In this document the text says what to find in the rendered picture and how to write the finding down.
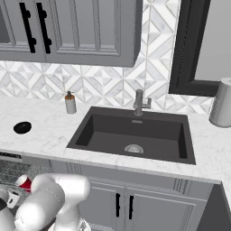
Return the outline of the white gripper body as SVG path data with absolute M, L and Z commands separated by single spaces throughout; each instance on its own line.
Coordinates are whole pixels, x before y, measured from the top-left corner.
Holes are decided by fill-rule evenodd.
M 2 199 L 5 203 L 8 202 L 9 193 L 7 189 L 0 188 L 0 199 Z

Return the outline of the red cup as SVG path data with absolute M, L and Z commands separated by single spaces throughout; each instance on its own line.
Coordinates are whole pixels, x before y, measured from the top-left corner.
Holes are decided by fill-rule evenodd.
M 29 179 L 29 177 L 26 174 L 23 174 L 17 179 L 15 185 L 19 188 L 24 189 L 26 192 L 30 192 L 32 181 Z

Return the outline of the dishwasher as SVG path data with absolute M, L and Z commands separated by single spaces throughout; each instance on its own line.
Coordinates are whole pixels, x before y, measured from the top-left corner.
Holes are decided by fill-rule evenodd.
M 19 154 L 7 153 L 7 152 L 0 152 L 0 161 L 19 162 L 19 163 L 51 167 L 49 160 L 27 157 L 27 156 L 22 156 Z

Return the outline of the black bowl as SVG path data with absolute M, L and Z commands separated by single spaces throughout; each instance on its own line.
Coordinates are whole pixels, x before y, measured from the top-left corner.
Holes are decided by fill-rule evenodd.
M 14 126 L 14 131 L 17 134 L 26 134 L 32 129 L 32 124 L 30 122 L 24 121 L 16 124 Z

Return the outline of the grey base cupboard door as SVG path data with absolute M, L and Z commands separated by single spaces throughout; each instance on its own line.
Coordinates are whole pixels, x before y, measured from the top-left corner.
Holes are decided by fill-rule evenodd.
M 167 193 L 127 188 L 126 231 L 196 231 L 196 204 Z M 134 196 L 129 220 L 129 197 Z
M 91 181 L 86 200 L 79 203 L 80 215 L 92 231 L 125 231 L 125 188 Z M 116 217 L 116 193 L 120 194 L 120 215 Z

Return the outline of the white soap dispenser brown pump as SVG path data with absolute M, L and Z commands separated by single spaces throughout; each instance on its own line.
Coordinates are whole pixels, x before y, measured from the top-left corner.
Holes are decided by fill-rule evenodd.
M 65 96 L 65 105 L 68 114 L 75 114 L 77 112 L 75 97 L 70 91 L 68 91 Z

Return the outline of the grey panel under sink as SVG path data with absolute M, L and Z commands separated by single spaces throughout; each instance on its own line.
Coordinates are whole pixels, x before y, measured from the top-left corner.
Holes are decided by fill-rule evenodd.
M 138 189 L 165 191 L 195 199 L 208 199 L 212 183 L 184 180 L 147 173 L 122 171 L 79 163 L 51 161 L 55 173 L 73 173 L 88 176 L 93 181 L 125 184 Z

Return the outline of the black sink basin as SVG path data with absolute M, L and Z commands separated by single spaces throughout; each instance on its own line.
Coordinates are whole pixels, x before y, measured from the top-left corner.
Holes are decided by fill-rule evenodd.
M 71 137 L 70 149 L 144 159 L 196 163 L 186 115 L 92 106 Z

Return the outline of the grey metal tap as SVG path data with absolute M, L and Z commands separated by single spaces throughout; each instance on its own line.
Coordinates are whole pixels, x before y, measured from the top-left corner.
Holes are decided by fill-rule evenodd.
M 147 103 L 143 103 L 143 90 L 137 89 L 135 93 L 135 101 L 134 101 L 134 114 L 136 116 L 141 116 L 143 114 L 144 108 L 151 108 L 152 100 L 150 98 L 147 99 Z

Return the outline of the grey cylindrical canister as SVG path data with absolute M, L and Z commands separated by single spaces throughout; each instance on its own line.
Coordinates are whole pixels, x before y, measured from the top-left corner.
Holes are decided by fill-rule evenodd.
M 209 122 L 222 128 L 231 127 L 231 78 L 220 80 Z

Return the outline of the grey wall cupboard door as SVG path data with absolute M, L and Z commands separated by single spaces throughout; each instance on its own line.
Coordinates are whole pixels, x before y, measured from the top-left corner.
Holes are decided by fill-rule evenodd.
M 0 60 L 45 62 L 42 30 L 36 8 L 38 0 L 0 0 Z M 20 3 L 30 11 L 29 24 L 36 39 L 35 53 L 30 52 Z
M 38 0 L 51 53 L 49 63 L 132 67 L 135 0 Z

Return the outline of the black window frame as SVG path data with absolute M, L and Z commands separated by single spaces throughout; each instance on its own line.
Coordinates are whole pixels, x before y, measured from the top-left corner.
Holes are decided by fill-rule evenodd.
M 231 0 L 181 0 L 169 92 L 213 97 L 231 78 Z

